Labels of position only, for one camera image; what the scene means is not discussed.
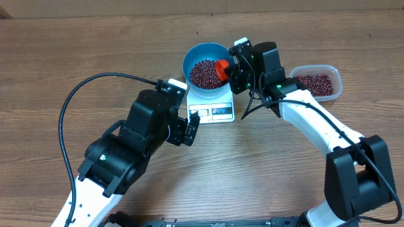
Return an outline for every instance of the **white scale base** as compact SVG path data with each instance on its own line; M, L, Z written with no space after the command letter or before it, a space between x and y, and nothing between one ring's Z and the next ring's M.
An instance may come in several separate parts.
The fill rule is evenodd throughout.
M233 122L235 119L233 93L230 85L226 84L222 95L204 99L196 96L192 90L187 96L187 116L198 111L200 124Z

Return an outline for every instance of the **red bean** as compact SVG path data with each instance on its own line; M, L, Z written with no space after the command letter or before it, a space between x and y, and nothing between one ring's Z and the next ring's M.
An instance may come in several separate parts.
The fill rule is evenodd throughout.
M225 82L222 82L217 76L215 63L213 60L196 63L189 73L191 83L203 89L215 89L223 86Z
M328 96L334 94L333 85L328 75L295 76L294 79L304 84L313 96Z

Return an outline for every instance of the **clear plastic container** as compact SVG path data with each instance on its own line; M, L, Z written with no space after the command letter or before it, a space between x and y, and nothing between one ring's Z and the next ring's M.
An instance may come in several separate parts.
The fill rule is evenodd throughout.
M299 66L289 73L289 77L294 76L307 76L307 75L319 75L326 74L330 76L331 84L333 85L333 94L327 96L314 96L317 102L333 100L338 98L342 93L342 80L341 75L334 66L329 65L308 65Z

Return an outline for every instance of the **blue bowl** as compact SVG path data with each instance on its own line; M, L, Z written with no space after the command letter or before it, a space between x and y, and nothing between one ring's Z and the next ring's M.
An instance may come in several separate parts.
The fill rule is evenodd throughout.
M196 63L203 61L203 60L220 60L225 59L229 62L230 65L234 65L234 59L230 56L229 50L226 47L215 44L215 43L205 43L199 44L193 47L188 53L185 55L184 62L182 63L182 72L186 78L187 84L190 87L190 90L193 91L198 96L203 96L202 98L214 98L218 93L229 86L229 83L226 83L220 88L215 89L203 89L198 88L197 86L193 85L189 80L189 73L191 69L195 66Z

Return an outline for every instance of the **wooden table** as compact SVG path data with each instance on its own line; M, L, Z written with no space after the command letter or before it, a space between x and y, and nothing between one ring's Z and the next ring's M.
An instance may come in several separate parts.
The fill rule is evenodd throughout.
M107 71L183 79L191 47L229 47L244 36L254 44L275 41L287 74L306 64L340 71L341 97L322 104L352 129L387 142L404 199L402 10L1 20L0 226L49 226L61 210L70 184L57 120L76 84ZM75 95L64 123L75 173L86 147L126 119L143 89L152 87L103 78ZM265 219L297 216L322 202L322 156L271 111L239 120L248 99L235 96L237 120L202 125L192 147L164 144L114 212L168 221ZM369 215L393 218L395 206Z

